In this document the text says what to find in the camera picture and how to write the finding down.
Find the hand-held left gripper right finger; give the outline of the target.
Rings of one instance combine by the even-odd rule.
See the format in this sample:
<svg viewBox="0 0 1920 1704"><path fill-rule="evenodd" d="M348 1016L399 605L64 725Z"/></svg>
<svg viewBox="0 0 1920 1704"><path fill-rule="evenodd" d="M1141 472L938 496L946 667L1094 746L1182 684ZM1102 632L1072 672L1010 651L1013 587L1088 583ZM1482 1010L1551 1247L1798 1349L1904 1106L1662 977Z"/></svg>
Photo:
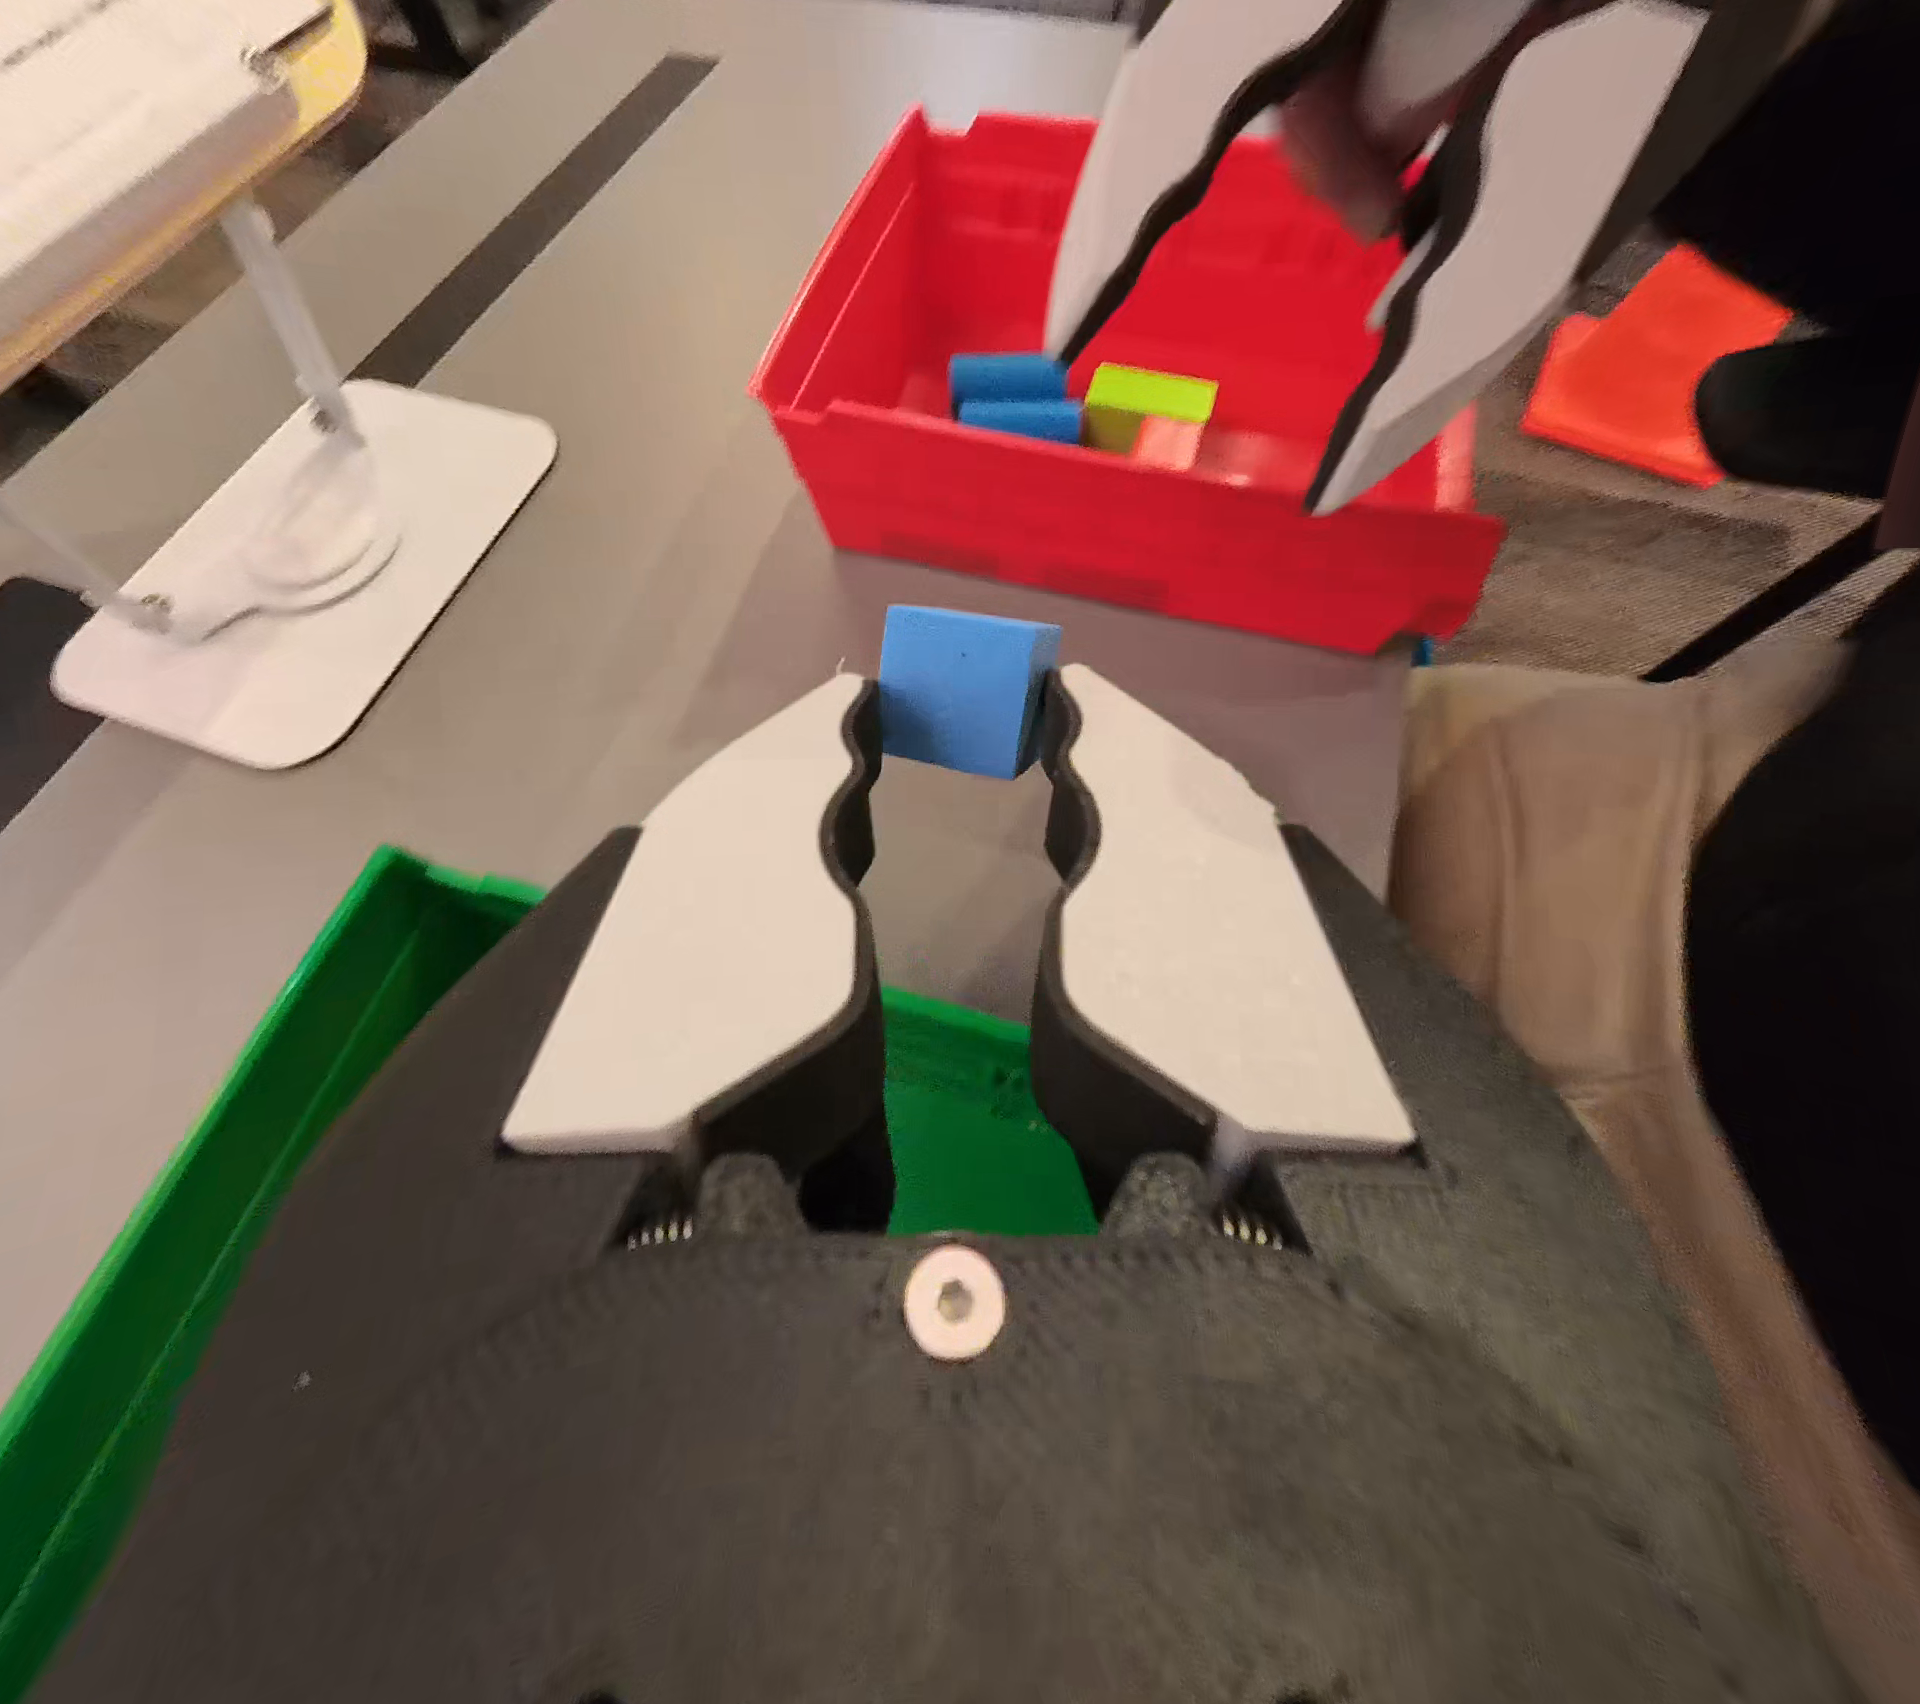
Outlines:
<svg viewBox="0 0 1920 1704"><path fill-rule="evenodd" d="M1179 1153L1393 1158L1416 1123L1274 803L1127 690L1047 675L1047 905L1030 1018L1038 1106L1084 1180Z"/></svg>

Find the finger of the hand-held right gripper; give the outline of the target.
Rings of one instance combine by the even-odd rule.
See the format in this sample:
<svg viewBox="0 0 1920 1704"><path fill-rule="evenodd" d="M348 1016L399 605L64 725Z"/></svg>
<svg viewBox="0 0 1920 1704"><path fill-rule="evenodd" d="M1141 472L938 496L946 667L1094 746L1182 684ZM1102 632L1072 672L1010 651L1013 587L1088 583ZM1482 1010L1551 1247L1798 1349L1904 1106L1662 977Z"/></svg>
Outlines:
<svg viewBox="0 0 1920 1704"><path fill-rule="evenodd" d="M1284 101L1360 0L1146 0L1072 187L1044 347L1072 361L1203 196L1236 133Z"/></svg>
<svg viewBox="0 0 1920 1704"><path fill-rule="evenodd" d="M1428 165L1433 219L1384 291L1307 513L1339 513L1426 449L1572 291L1707 11L1609 0L1520 46Z"/></svg>

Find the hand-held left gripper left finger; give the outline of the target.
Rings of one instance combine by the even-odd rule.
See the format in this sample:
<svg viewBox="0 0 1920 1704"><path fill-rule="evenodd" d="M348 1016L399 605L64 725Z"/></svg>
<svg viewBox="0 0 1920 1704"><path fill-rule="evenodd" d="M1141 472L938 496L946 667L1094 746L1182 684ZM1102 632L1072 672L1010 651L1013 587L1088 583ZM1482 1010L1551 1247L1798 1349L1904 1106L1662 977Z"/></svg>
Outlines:
<svg viewBox="0 0 1920 1704"><path fill-rule="evenodd" d="M800 1180L882 1120L859 893L880 764L879 684L847 671L654 805L504 1115L510 1149L743 1152Z"/></svg>

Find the red plastic bin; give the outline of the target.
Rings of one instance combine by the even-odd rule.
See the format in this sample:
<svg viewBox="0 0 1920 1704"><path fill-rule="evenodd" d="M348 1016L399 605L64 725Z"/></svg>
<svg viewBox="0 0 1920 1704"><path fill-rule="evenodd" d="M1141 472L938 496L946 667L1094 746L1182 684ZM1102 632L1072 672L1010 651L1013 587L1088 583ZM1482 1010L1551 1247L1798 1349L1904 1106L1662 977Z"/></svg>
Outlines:
<svg viewBox="0 0 1920 1704"><path fill-rule="evenodd" d="M1038 587L1349 655L1451 639L1505 524L1477 508L1477 415L1339 513L1305 495L1371 366L1392 243L1356 243L1265 141L1237 141L1074 363L1210 377L1189 466L953 418L958 352L1025 352L1088 119L979 115L893 127L751 377L841 549Z"/></svg>

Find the green plastic bin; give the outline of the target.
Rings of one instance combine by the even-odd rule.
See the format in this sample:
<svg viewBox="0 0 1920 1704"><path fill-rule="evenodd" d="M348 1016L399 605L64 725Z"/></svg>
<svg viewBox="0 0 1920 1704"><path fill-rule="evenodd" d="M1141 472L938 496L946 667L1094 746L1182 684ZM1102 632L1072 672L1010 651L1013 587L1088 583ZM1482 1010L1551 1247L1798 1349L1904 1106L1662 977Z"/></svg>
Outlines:
<svg viewBox="0 0 1920 1704"><path fill-rule="evenodd" d="M324 1133L543 899L379 847L276 993L3 1415L3 1700L33 1687L159 1465L246 1259ZM1086 1237L1086 1181L1010 1018L887 989L890 1230Z"/></svg>

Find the person's right hand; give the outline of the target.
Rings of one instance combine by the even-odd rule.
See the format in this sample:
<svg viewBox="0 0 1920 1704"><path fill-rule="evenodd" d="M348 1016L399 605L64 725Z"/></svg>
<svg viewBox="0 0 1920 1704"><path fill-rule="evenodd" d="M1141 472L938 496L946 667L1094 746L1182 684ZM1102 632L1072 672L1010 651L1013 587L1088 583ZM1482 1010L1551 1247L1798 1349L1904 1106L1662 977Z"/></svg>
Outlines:
<svg viewBox="0 0 1920 1704"><path fill-rule="evenodd" d="M1395 229L1404 169L1428 143L1443 106L1376 109L1355 64L1318 70L1277 107L1277 139L1292 179L1363 243Z"/></svg>

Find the orange traffic cone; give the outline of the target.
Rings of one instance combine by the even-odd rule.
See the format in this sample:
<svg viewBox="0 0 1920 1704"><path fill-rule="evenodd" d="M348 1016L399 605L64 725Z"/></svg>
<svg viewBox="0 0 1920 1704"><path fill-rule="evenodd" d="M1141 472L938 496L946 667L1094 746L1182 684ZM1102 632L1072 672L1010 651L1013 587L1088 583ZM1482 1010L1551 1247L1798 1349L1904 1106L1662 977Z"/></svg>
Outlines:
<svg viewBox="0 0 1920 1704"><path fill-rule="evenodd" d="M1672 246L1604 317L1572 313L1556 327L1520 427L1685 488L1714 488L1724 469L1695 421L1700 377L1726 354L1773 343L1790 317L1693 246Z"/></svg>

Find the person's beige trouser leg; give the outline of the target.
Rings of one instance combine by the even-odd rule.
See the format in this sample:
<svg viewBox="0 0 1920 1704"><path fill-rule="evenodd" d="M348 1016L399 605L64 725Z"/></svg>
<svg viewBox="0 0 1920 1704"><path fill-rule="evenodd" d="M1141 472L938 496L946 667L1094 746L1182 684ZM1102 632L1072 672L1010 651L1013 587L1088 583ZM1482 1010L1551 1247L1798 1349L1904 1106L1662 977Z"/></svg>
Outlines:
<svg viewBox="0 0 1920 1704"><path fill-rule="evenodd" d="M1841 639L1646 684L1439 663L1404 695L1392 905L1597 1143L1714 1364L1772 1535L1870 1700L1918 1700L1916 1490L1867 1433L1687 1034L1693 852Z"/></svg>

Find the green block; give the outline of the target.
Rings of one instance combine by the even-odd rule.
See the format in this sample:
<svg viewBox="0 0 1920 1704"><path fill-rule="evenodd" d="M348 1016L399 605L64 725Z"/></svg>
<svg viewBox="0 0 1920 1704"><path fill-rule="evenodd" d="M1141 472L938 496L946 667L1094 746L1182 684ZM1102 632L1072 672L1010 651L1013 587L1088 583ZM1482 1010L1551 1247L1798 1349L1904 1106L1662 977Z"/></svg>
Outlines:
<svg viewBox="0 0 1920 1704"><path fill-rule="evenodd" d="M1219 385L1171 370L1102 361L1086 385L1084 440L1092 449L1131 457L1139 421L1171 416L1210 423Z"/></svg>

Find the document stand with white base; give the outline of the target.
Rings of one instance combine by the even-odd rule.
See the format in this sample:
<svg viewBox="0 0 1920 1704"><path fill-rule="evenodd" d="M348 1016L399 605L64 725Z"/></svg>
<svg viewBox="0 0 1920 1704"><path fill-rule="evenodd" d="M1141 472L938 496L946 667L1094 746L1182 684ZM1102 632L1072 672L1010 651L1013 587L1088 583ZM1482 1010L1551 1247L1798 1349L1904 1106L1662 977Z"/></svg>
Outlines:
<svg viewBox="0 0 1920 1704"><path fill-rule="evenodd" d="M261 180L358 99L350 0L6 0L6 386L210 226L298 406L119 583L6 504L6 716L42 705L282 772L364 716L551 472L535 416L346 377Z"/></svg>

